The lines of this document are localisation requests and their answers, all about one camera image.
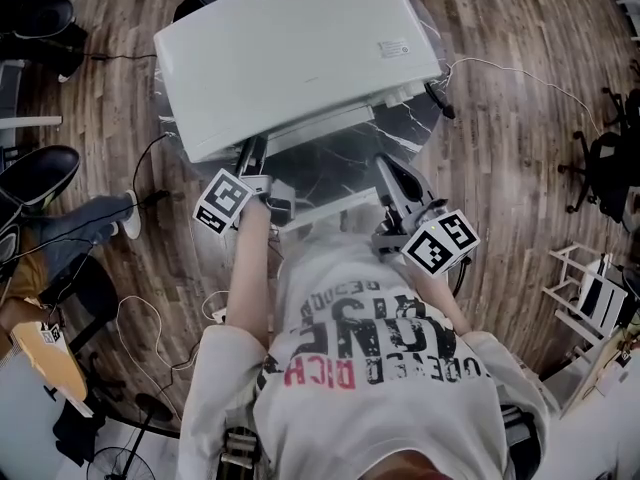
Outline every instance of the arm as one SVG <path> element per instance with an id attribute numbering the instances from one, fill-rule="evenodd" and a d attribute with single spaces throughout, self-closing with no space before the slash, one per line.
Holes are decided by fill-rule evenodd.
<path id="1" fill-rule="evenodd" d="M 269 226 L 268 208 L 258 199 L 251 199 L 240 220 L 225 321 L 226 325 L 247 331 L 265 348 L 269 344 Z"/>
<path id="2" fill-rule="evenodd" d="M 225 325 L 200 342 L 180 430 L 177 478 L 214 478 L 224 432 L 250 412 L 256 377 L 267 354 L 267 248 L 270 214 L 257 199 L 240 220 Z"/>
<path id="3" fill-rule="evenodd" d="M 410 261 L 407 261 L 407 265 L 413 284 L 422 300 L 442 311 L 442 314 L 451 320 L 453 330 L 458 336 L 464 336 L 471 332 L 471 325 L 462 314 L 444 277 L 433 279 Z"/>

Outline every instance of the power cord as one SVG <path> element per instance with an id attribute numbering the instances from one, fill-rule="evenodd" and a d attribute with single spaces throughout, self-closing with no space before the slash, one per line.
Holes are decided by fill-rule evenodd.
<path id="1" fill-rule="evenodd" d="M 115 59 L 129 59 L 129 60 L 140 60 L 140 59 L 150 59 L 152 57 L 158 57 L 155 53 L 149 53 L 145 55 L 109 55 L 107 53 L 84 53 L 85 57 L 89 57 L 91 60 L 97 60 L 100 62 L 106 62 L 108 60 Z"/>
<path id="2" fill-rule="evenodd" d="M 440 82 L 434 82 L 433 85 L 440 85 L 440 86 L 444 85 L 445 89 L 447 87 L 449 87 L 449 82 L 451 82 L 451 77 L 453 76 L 453 68 L 455 68 L 458 64 L 461 64 L 463 62 L 468 62 L 468 61 L 481 62 L 483 64 L 487 64 L 489 66 L 493 66 L 493 67 L 501 69 L 503 71 L 515 71 L 517 73 L 523 73 L 523 74 L 527 75 L 528 77 L 533 78 L 536 82 L 541 83 L 542 85 L 546 85 L 547 87 L 552 87 L 553 89 L 556 89 L 556 90 L 560 91 L 565 96 L 568 96 L 569 98 L 571 98 L 574 101 L 578 102 L 580 104 L 580 106 L 582 106 L 582 108 L 585 109 L 585 111 L 587 112 L 587 115 L 589 116 L 589 119 L 591 120 L 591 124 L 593 125 L 593 128 L 595 129 L 596 133 L 598 135 L 602 135 L 602 132 L 596 126 L 596 122 L 593 119 L 593 115 L 591 115 L 591 111 L 589 110 L 589 107 L 587 107 L 587 105 L 585 105 L 584 102 L 579 100 L 576 96 L 574 96 L 570 92 L 565 91 L 561 87 L 558 87 L 556 84 L 551 84 L 549 82 L 545 82 L 544 80 L 541 80 L 537 76 L 532 75 L 531 73 L 529 73 L 528 71 L 525 71 L 524 69 L 504 67 L 504 66 L 500 66 L 500 65 L 496 64 L 495 62 L 490 62 L 490 61 L 484 60 L 484 59 L 478 59 L 476 57 L 465 57 L 464 59 L 458 59 L 457 61 L 455 61 L 450 66 L 447 64 L 447 66 L 449 68 L 448 75 L 443 80 L 441 80 Z"/>
<path id="3" fill-rule="evenodd" d="M 471 265 L 471 258 L 466 256 L 460 262 L 460 272 L 458 273 L 458 280 L 456 281 L 456 286 L 453 289 L 453 296 L 456 297 L 460 292 L 460 288 L 462 288 L 462 282 L 464 281 L 464 276 L 467 273 L 467 267 Z"/>
<path id="4" fill-rule="evenodd" d="M 140 201 L 140 196 L 138 195 L 138 190 L 136 189 L 136 178 L 138 176 L 138 169 L 140 169 L 140 164 L 142 163 L 142 159 L 145 157 L 145 155 L 149 152 L 149 150 L 151 149 L 151 146 L 153 146 L 155 143 L 160 142 L 162 139 L 164 139 L 167 136 L 166 133 L 163 133 L 162 135 L 160 135 L 159 137 L 157 137 L 156 139 L 152 140 L 147 147 L 145 148 L 145 150 L 142 152 L 142 154 L 140 155 L 140 158 L 138 158 L 138 163 L 136 164 L 136 168 L 133 171 L 133 180 L 131 182 L 132 188 L 133 188 L 133 193 L 136 195 L 136 200 Z"/>
<path id="5" fill-rule="evenodd" d="M 195 347 L 196 347 L 196 346 L 198 346 L 199 344 L 200 344 L 200 341 L 198 341 L 198 342 L 197 342 L 197 343 L 196 343 L 196 344 L 191 348 L 191 351 L 189 352 L 189 357 L 191 357 L 191 354 L 193 354 L 193 350 L 194 350 L 194 349 L 195 349 Z M 169 384 L 167 384 L 167 385 L 166 385 L 166 386 L 164 386 L 162 389 L 160 389 L 160 391 L 158 391 L 158 392 L 155 394 L 154 398 L 158 398 L 160 395 L 164 395 L 164 391 L 165 391 L 166 389 L 169 389 L 171 386 L 173 386 L 173 369 L 174 369 L 174 367 L 182 366 L 183 364 L 185 364 L 185 363 L 178 363 L 178 364 L 175 364 L 175 365 L 171 368 L 171 370 L 169 370 L 169 374 L 170 374 Z M 141 411 L 140 411 L 140 408 L 139 408 L 139 407 L 138 407 L 138 423 L 139 423 L 140 425 L 142 425 L 142 413 L 141 413 Z M 129 435 L 129 439 L 127 439 L 127 442 L 126 442 L 126 443 L 125 443 L 125 445 L 122 447 L 122 449 L 120 450 L 120 452 L 118 453 L 118 455 L 116 455 L 116 458 L 113 460 L 113 466 L 112 466 L 112 468 L 111 468 L 111 474 L 112 474 L 112 475 L 113 475 L 114 471 L 116 470 L 116 467 L 118 466 L 118 459 L 120 458 L 120 455 L 122 455 L 122 453 L 123 453 L 124 451 L 130 451 L 130 450 L 127 450 L 127 446 L 129 446 L 129 443 L 131 442 L 131 439 L 133 439 L 133 435 L 136 433 L 136 430 L 140 431 L 140 429 L 138 429 L 138 428 L 134 428 L 134 429 L 131 431 L 131 434 Z"/>
<path id="6" fill-rule="evenodd" d="M 218 295 L 219 293 L 229 293 L 229 290 L 218 290 L 216 292 L 213 292 L 211 295 L 209 295 L 206 299 L 204 299 L 204 302 L 202 303 L 202 306 L 200 307 L 200 310 L 202 311 L 202 314 L 204 315 L 204 317 L 207 320 L 211 320 L 212 322 L 216 322 L 215 318 L 210 317 L 209 315 L 207 315 L 206 311 L 204 310 L 204 306 L 207 302 L 209 302 L 209 299 L 211 299 L 211 297 Z"/>
<path id="7" fill-rule="evenodd" d="M 158 317 L 159 329 L 158 329 L 158 337 L 156 338 L 155 353 L 158 356 L 158 359 L 160 359 L 160 361 L 162 361 L 162 363 L 169 368 L 169 375 L 170 375 L 169 384 L 167 384 L 166 386 L 164 386 L 162 388 L 153 379 L 153 377 L 151 377 L 151 375 L 149 375 L 146 372 L 146 370 L 140 365 L 140 363 L 133 358 L 133 356 L 131 355 L 131 352 L 127 348 L 127 345 L 125 344 L 124 340 L 122 339 L 122 333 L 120 331 L 120 322 L 119 322 L 119 319 L 120 319 L 120 308 L 121 308 L 123 302 L 126 302 L 127 300 L 130 300 L 130 299 L 136 299 L 136 300 L 139 300 L 139 301 L 143 302 L 144 304 L 149 306 L 154 311 L 156 316 Z M 189 352 L 189 358 L 186 361 L 183 361 L 183 362 L 175 364 L 175 365 L 171 365 L 171 364 L 167 363 L 162 358 L 162 356 L 160 355 L 160 352 L 158 350 L 158 345 L 160 343 L 160 337 L 162 336 L 162 317 L 160 316 L 160 312 L 153 306 L 153 304 L 151 304 L 150 302 L 144 300 L 142 297 L 138 297 L 137 295 L 129 295 L 129 296 L 125 297 L 124 299 L 122 299 L 120 301 L 120 303 L 118 304 L 118 312 L 116 313 L 116 330 L 118 331 L 118 337 L 120 338 L 120 343 L 122 344 L 122 347 L 124 348 L 125 352 L 129 356 L 129 359 L 131 359 L 133 364 L 135 364 L 138 367 L 138 369 L 144 374 L 144 376 L 147 377 L 147 379 L 149 379 L 151 381 L 151 383 L 158 389 L 158 394 L 156 396 L 161 396 L 162 395 L 164 397 L 164 399 L 166 400 L 166 402 L 171 407 L 171 410 L 173 410 L 173 412 L 176 415 L 176 417 L 178 418 L 178 420 L 182 421 L 182 418 L 178 414 L 178 410 L 173 405 L 173 403 L 171 402 L 169 397 L 166 395 L 165 390 L 169 389 L 169 387 L 171 387 L 173 385 L 173 382 L 174 382 L 173 372 L 174 371 L 179 372 L 179 371 L 182 371 L 182 370 L 187 370 L 187 369 L 189 369 L 189 368 L 191 368 L 193 366 L 193 364 L 195 363 L 196 358 L 198 357 L 197 351 L 195 353 L 194 353 L 194 351 L 198 347 L 198 345 L 200 345 L 200 341 L 198 341 L 193 347 L 191 347 L 191 350 Z"/>

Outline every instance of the black cable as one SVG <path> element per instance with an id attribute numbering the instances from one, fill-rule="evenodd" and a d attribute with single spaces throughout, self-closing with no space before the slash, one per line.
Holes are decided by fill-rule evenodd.
<path id="1" fill-rule="evenodd" d="M 186 361 L 183 361 L 181 363 L 176 363 L 173 366 L 171 366 L 171 368 L 169 368 L 169 384 L 167 384 L 166 386 L 164 386 L 163 388 L 160 388 L 160 391 L 158 391 L 154 398 L 158 398 L 160 395 L 162 395 L 166 389 L 169 389 L 171 386 L 173 386 L 174 383 L 174 379 L 173 379 L 173 370 L 175 368 L 179 368 L 180 366 L 184 366 L 186 364 L 189 364 L 192 360 L 193 360 L 193 352 L 195 350 L 195 348 L 200 345 L 200 341 L 198 340 L 195 345 L 193 345 L 193 347 L 191 347 L 191 350 L 189 351 L 189 359 L 187 359 Z M 142 425 L 142 416 L 140 414 L 138 414 L 138 422 L 140 423 L 140 425 Z M 133 434 L 135 434 L 136 429 L 133 429 L 133 432 L 131 432 L 131 435 L 129 436 L 129 439 L 127 440 L 127 443 L 122 447 L 122 450 L 120 450 L 120 453 L 118 453 L 118 455 L 116 455 L 116 458 L 113 461 L 113 468 L 111 468 L 111 474 L 113 475 L 113 472 L 116 469 L 116 466 L 118 465 L 118 458 L 120 457 L 120 455 L 122 454 L 123 451 L 125 451 L 125 449 L 127 448 L 127 446 L 129 445 L 129 443 L 131 442 L 131 438 L 133 437 Z"/>
<path id="2" fill-rule="evenodd" d="M 276 249 L 273 245 L 271 245 L 271 241 L 270 241 L 270 240 L 269 240 L 269 241 L 267 241 L 267 245 L 269 246 L 269 248 L 270 248 L 273 252 L 275 252 L 278 256 L 280 256 L 280 259 L 281 259 L 281 260 L 283 260 L 283 261 L 284 261 L 284 256 L 278 252 L 278 249 Z"/>
<path id="3" fill-rule="evenodd" d="M 84 53 L 85 57 L 89 57 L 91 60 L 98 60 L 100 62 L 106 62 L 108 60 L 114 59 L 129 59 L 129 60 L 139 60 L 139 59 L 149 59 L 152 57 L 158 57 L 155 53 L 148 53 L 145 55 L 109 55 L 108 53 Z"/>
<path id="4" fill-rule="evenodd" d="M 133 180 L 131 182 L 131 185 L 133 186 L 133 193 L 136 195 L 136 200 L 140 201 L 140 197 L 138 196 L 138 191 L 136 190 L 136 177 L 138 176 L 138 169 L 140 168 L 140 164 L 142 163 L 142 159 L 145 157 L 145 155 L 149 152 L 149 150 L 151 149 L 151 146 L 153 146 L 156 142 L 161 141 L 162 139 L 164 139 L 167 136 L 166 133 L 163 133 L 162 135 L 160 135 L 158 138 L 152 140 L 147 147 L 145 148 L 145 150 L 142 152 L 142 154 L 140 155 L 140 158 L 138 158 L 138 163 L 136 164 L 136 168 L 133 171 Z"/>
<path id="5" fill-rule="evenodd" d="M 471 259 L 469 257 L 463 258 L 460 262 L 460 272 L 458 273 L 458 280 L 456 281 L 456 286 L 453 289 L 453 296 L 456 297 L 460 292 L 460 288 L 462 288 L 462 282 L 464 281 L 464 276 L 467 273 L 467 267 L 471 265 Z"/>

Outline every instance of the label sticker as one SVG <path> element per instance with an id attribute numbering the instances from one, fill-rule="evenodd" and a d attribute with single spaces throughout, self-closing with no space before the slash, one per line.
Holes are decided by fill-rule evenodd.
<path id="1" fill-rule="evenodd" d="M 251 196 L 253 196 L 251 187 L 224 169 L 220 169 L 198 199 L 193 218 L 222 236 L 231 227 Z"/>
<path id="2" fill-rule="evenodd" d="M 60 334 L 60 326 L 58 324 L 55 324 L 50 329 L 47 329 L 45 324 L 42 324 L 40 328 L 40 335 L 42 336 L 42 341 L 47 345 L 55 345 L 62 336 Z"/>
<path id="3" fill-rule="evenodd" d="M 378 43 L 378 46 L 380 47 L 380 54 L 383 59 L 392 59 L 411 53 L 409 44 L 404 37 L 396 39 L 395 41 L 382 41 Z"/>
<path id="4" fill-rule="evenodd" d="M 460 210 L 425 222 L 402 248 L 402 254 L 431 277 L 446 272 L 480 239 Z"/>

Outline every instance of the white cable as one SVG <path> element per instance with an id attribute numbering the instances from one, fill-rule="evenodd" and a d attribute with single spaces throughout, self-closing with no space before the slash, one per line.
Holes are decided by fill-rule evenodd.
<path id="1" fill-rule="evenodd" d="M 160 316 L 160 313 L 158 312 L 158 310 L 153 307 L 152 304 L 150 304 L 149 302 L 147 302 L 146 300 L 144 300 L 142 297 L 138 297 L 137 295 L 129 295 L 128 297 L 125 297 L 124 299 L 122 299 L 120 301 L 120 303 L 118 304 L 118 312 L 116 314 L 116 329 L 118 331 L 118 337 L 120 338 L 120 343 L 122 343 L 122 346 L 124 347 L 125 352 L 127 353 L 127 355 L 129 356 L 129 359 L 131 359 L 131 361 L 133 362 L 133 364 L 135 364 L 138 369 L 144 373 L 145 377 L 147 377 L 147 379 L 149 379 L 153 385 L 158 388 L 158 391 L 160 392 L 160 394 L 164 397 L 164 399 L 167 401 L 167 403 L 169 404 L 169 406 L 171 407 L 171 409 L 173 410 L 174 414 L 176 415 L 176 417 L 182 421 L 182 418 L 180 417 L 180 415 L 178 414 L 177 409 L 175 408 L 175 406 L 173 405 L 173 403 L 171 402 L 171 400 L 169 399 L 169 397 L 167 396 L 167 394 L 162 390 L 162 388 L 160 387 L 160 385 L 145 371 L 145 369 L 140 365 L 140 363 L 138 363 L 138 361 L 136 361 L 133 356 L 131 355 L 131 352 L 129 352 L 129 349 L 127 348 L 127 345 L 125 345 L 124 340 L 122 339 L 122 333 L 120 332 L 120 322 L 119 322 L 119 317 L 120 317 L 120 307 L 122 306 L 122 303 L 129 300 L 129 299 L 137 299 L 139 301 L 144 302 L 147 306 L 149 306 L 151 309 L 153 309 L 153 311 L 156 313 L 157 317 L 158 317 L 158 322 L 160 324 L 160 329 L 158 331 L 158 338 L 156 339 L 156 355 L 160 358 L 160 361 L 162 361 L 165 365 L 167 365 L 171 370 L 173 371 L 181 371 L 181 370 L 186 370 L 187 368 L 191 368 L 191 366 L 193 366 L 194 361 L 196 360 L 196 357 L 198 356 L 198 353 L 196 352 L 195 354 L 193 354 L 193 358 L 191 359 L 191 361 L 189 361 L 189 363 L 187 364 L 187 366 L 183 366 L 180 368 L 174 368 L 173 366 L 171 366 L 169 363 L 167 363 L 164 359 L 162 359 L 162 357 L 160 356 L 159 352 L 158 352 L 158 343 L 160 342 L 160 336 L 162 335 L 162 317 Z"/>
<path id="2" fill-rule="evenodd" d="M 591 115 L 591 111 L 589 110 L 589 107 L 587 107 L 582 101 L 580 101 L 578 98 L 576 98 L 573 94 L 565 91 L 564 89 L 558 87 L 556 84 L 550 84 L 548 82 L 545 82 L 544 80 L 540 80 L 537 76 L 532 75 L 531 73 L 529 73 L 528 71 L 525 71 L 524 69 L 517 69 L 517 68 L 505 68 L 504 66 L 499 66 L 498 64 L 495 64 L 494 62 L 489 62 L 488 60 L 483 60 L 483 59 L 477 59 L 475 57 L 466 57 L 464 59 L 459 59 L 457 61 L 455 61 L 451 66 L 449 66 L 449 75 L 446 78 L 446 87 L 449 87 L 449 82 L 451 81 L 451 77 L 453 76 L 453 68 L 456 67 L 458 64 L 462 63 L 462 62 L 466 62 L 468 60 L 473 60 L 476 62 L 482 62 L 483 64 L 489 64 L 490 66 L 496 67 L 498 69 L 502 69 L 503 71 L 517 71 L 518 73 L 524 73 L 525 75 L 533 78 L 534 80 L 536 80 L 537 82 L 540 82 L 543 85 L 546 85 L 547 87 L 553 87 L 554 89 L 559 90 L 562 94 L 569 96 L 569 98 L 577 101 L 582 108 L 584 108 L 587 111 L 587 114 L 589 115 L 589 119 L 591 120 L 591 124 L 593 125 L 593 128 L 595 129 L 596 133 L 598 135 L 602 135 L 602 132 L 598 129 L 598 127 L 596 126 L 595 121 L 593 120 L 593 116 Z"/>
<path id="3" fill-rule="evenodd" d="M 427 25 L 424 21 L 420 20 L 420 23 L 422 23 L 423 26 L 427 27 L 429 30 L 433 31 L 433 33 L 435 35 L 438 36 L 438 39 L 442 39 L 442 37 L 440 36 L 440 32 L 438 32 L 435 28 L 433 28 L 431 25 Z"/>
<path id="4" fill-rule="evenodd" d="M 207 315 L 207 313 L 204 310 L 204 305 L 209 301 L 209 299 L 211 297 L 213 297 L 214 295 L 218 295 L 219 293 L 229 293 L 229 290 L 218 290 L 217 292 L 213 292 L 211 295 L 209 295 L 206 299 L 204 299 L 204 302 L 202 303 L 201 306 L 201 310 L 202 310 L 202 314 L 204 315 L 204 317 L 207 320 L 211 320 L 212 322 L 217 322 L 217 320 L 215 318 L 210 317 L 209 315 Z"/>

